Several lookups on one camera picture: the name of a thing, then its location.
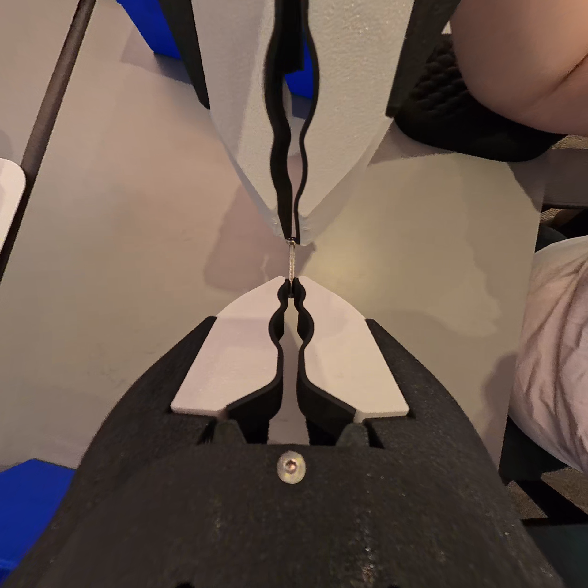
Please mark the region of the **blue plastic bin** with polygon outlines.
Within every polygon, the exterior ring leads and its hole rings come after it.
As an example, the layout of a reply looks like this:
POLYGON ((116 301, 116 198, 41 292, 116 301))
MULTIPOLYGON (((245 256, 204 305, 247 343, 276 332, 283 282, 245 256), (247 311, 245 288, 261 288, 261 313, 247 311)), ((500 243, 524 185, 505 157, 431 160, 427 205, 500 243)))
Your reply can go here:
MULTIPOLYGON (((182 60, 158 1, 118 1, 118 4, 123 7, 154 54, 182 60)), ((287 74, 285 80, 293 95, 311 99, 313 66, 306 39, 303 39, 303 57, 302 68, 287 74)))

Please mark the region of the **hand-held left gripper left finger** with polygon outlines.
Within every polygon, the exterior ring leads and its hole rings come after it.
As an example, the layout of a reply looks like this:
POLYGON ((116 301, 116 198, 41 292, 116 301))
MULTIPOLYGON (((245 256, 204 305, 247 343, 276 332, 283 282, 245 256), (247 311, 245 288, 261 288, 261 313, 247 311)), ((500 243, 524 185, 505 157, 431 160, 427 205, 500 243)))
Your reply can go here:
POLYGON ((178 414, 271 419, 282 402, 284 315, 290 281, 278 276, 216 317, 171 403, 178 414))

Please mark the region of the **blue bin with divider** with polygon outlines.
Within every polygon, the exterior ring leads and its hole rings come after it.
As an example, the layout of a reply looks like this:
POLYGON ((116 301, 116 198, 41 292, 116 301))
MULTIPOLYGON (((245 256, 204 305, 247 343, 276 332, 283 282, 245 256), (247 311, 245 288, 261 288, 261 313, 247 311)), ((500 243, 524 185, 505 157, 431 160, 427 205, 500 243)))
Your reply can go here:
POLYGON ((47 528, 74 474, 38 459, 1 472, 1 583, 47 528))

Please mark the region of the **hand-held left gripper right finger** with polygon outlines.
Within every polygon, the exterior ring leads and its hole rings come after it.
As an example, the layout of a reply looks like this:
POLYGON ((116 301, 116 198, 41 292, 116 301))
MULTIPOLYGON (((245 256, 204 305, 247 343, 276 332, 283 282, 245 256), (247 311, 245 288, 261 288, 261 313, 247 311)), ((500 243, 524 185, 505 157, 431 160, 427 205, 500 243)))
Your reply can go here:
POLYGON ((298 404, 308 420, 406 416, 409 407, 365 317, 314 280, 294 283, 298 404))

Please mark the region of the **white document stand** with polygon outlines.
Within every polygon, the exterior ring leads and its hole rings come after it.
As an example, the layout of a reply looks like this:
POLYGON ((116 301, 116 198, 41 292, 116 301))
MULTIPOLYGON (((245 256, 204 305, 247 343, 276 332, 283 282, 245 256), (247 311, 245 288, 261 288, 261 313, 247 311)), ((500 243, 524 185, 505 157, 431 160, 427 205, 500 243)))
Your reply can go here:
POLYGON ((26 176, 21 167, 1 158, 1 249, 17 212, 26 187, 26 176))

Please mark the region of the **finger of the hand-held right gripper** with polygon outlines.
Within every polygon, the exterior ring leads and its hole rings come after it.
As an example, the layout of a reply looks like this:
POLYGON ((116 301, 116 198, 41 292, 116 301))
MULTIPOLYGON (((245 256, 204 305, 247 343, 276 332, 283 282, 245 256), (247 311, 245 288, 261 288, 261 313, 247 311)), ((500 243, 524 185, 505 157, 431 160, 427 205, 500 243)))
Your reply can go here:
POLYGON ((318 98, 304 137, 301 245, 335 220, 390 127, 386 107, 413 4, 309 1, 318 98))
POLYGON ((288 239, 270 172, 275 133, 265 102, 275 1, 192 1, 192 10, 217 134, 269 228, 288 239))

